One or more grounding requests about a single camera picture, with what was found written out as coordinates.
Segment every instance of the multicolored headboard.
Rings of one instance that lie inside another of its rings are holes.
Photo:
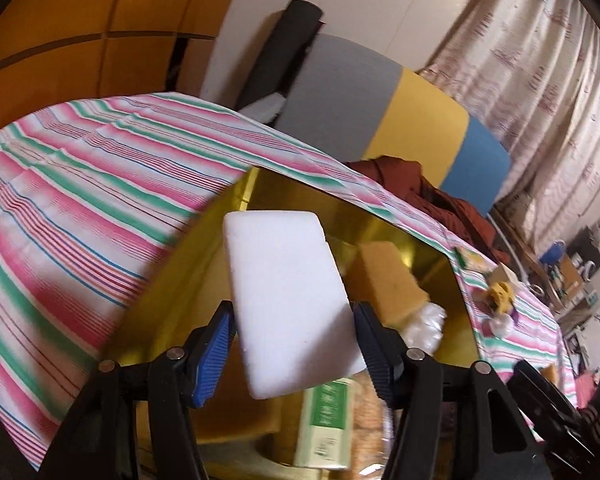
[[[391,155],[422,164],[434,186],[486,214],[510,167],[480,121],[377,52],[319,34],[275,127],[334,156]]]

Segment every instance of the table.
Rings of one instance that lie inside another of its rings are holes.
[[[425,214],[331,157],[226,108],[177,93],[81,100],[0,130],[0,418],[40,464],[117,323],[192,215],[251,166],[354,203],[443,251],[481,358],[506,380],[551,362],[575,402],[558,325],[531,294],[506,340],[485,335],[486,288]]]

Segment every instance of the green label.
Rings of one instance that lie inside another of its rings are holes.
[[[314,388],[312,426],[344,430],[347,416],[347,385],[326,383]]]

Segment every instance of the yellow toy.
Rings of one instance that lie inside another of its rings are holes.
[[[509,314],[513,310],[516,293],[509,282],[492,283],[487,289],[487,302],[494,314]]]

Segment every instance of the gray panel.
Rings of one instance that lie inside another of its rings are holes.
[[[340,161],[360,160],[402,66],[357,43],[319,34],[275,128]]]

